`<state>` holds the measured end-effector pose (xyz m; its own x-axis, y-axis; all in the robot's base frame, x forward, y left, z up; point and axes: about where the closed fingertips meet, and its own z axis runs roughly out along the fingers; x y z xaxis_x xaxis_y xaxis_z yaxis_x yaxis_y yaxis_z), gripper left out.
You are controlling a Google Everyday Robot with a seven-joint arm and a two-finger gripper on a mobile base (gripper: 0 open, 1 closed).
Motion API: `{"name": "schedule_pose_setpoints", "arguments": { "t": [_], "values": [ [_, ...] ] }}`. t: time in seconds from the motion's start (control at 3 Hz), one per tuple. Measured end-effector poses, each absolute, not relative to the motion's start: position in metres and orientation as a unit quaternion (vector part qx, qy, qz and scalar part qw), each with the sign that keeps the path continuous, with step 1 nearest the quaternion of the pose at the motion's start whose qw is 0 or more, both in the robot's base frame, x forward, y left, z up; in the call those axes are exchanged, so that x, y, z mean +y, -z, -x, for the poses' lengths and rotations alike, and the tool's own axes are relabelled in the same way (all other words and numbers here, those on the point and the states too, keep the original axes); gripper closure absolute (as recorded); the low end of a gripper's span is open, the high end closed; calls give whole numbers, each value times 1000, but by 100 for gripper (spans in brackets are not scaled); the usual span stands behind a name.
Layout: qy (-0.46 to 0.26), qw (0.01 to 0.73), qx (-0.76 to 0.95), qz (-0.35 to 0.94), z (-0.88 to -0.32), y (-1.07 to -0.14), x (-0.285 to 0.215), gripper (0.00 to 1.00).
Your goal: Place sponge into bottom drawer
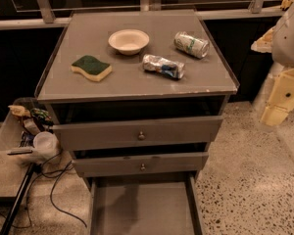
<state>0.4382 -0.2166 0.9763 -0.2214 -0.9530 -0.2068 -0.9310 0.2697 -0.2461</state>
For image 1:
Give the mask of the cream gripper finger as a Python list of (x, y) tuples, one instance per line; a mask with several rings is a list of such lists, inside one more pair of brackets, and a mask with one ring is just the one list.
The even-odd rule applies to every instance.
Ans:
[(294, 110), (294, 69), (284, 70), (274, 81), (261, 123), (268, 126), (282, 124)]
[(273, 27), (270, 28), (263, 36), (254, 41), (251, 49), (255, 52), (270, 53), (273, 36)]

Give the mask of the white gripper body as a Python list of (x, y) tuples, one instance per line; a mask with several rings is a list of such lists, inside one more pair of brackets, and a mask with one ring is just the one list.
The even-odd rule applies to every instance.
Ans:
[(294, 2), (274, 27), (271, 54), (275, 62), (294, 68)]

